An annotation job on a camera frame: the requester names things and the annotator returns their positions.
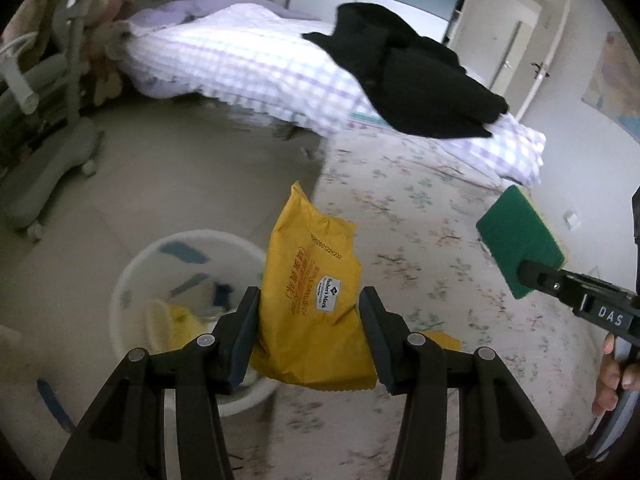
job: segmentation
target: black clothing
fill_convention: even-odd
[[[452,50],[418,34],[377,4],[342,4],[331,36],[302,37],[358,80],[380,116],[406,134],[437,139],[490,137],[509,107],[466,75]]]

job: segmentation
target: human hand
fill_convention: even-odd
[[[602,343],[604,355],[600,364],[600,375],[596,381],[596,396],[591,405],[591,412],[601,416],[604,412],[615,409],[618,403],[616,388],[620,382],[620,365],[613,357],[614,335],[609,334]],[[629,365],[622,376],[622,387],[632,392],[640,392],[640,364]]]

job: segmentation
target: white checkered duvet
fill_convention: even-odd
[[[300,37],[312,31],[331,34],[332,26],[236,4],[191,23],[131,37],[117,57],[138,90],[155,98],[199,92],[324,137],[339,133],[353,117],[384,123],[356,79]],[[439,142],[480,171],[535,184],[545,138],[512,119],[500,120],[507,128],[487,126],[492,139]]]

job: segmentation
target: bed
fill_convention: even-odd
[[[178,6],[176,0],[138,0],[136,9],[123,16],[128,34],[114,37],[108,54],[149,97],[199,92],[327,138],[349,121],[391,130],[356,78],[301,37],[331,34],[333,25],[269,0],[232,1],[191,0]],[[147,12],[149,7],[155,10]],[[184,22],[172,21],[177,9]],[[142,12],[132,15],[133,10]],[[511,114],[485,129],[493,137],[437,142],[487,176],[537,184],[545,136]]]
[[[500,193],[433,141],[359,126],[330,141],[313,202],[358,225],[361,286],[374,285],[412,330],[446,332],[463,351],[494,348],[567,452],[592,421],[599,344],[553,298],[512,297],[475,228]],[[283,385],[268,448],[247,470],[269,480],[386,479],[403,404],[380,384],[337,393]],[[453,391],[448,422],[443,478],[453,479]]]

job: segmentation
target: member's mark label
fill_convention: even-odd
[[[338,294],[340,294],[340,280],[330,276],[320,278],[316,286],[316,309],[333,312]]]

